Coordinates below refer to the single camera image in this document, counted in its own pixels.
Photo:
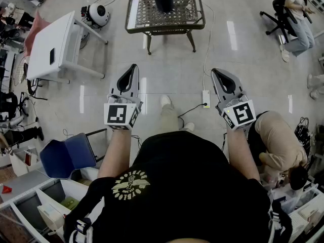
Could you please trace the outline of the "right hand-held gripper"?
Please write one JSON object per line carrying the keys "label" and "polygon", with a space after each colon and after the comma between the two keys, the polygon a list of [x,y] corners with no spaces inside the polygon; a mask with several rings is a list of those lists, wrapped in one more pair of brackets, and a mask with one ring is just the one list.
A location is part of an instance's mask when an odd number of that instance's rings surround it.
{"label": "right hand-held gripper", "polygon": [[256,120],[253,101],[242,92],[239,78],[224,69],[213,68],[211,72],[219,103],[216,109],[232,130],[244,128]]}

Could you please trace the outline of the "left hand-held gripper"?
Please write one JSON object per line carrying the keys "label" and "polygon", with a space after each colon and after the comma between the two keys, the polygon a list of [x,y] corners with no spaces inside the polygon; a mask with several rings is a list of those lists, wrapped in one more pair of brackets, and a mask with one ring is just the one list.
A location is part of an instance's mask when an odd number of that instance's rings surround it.
{"label": "left hand-held gripper", "polygon": [[112,92],[104,104],[104,124],[112,130],[131,131],[141,112],[143,102],[137,98],[139,91],[139,68],[137,64],[131,67],[118,79],[117,89],[125,95]]}

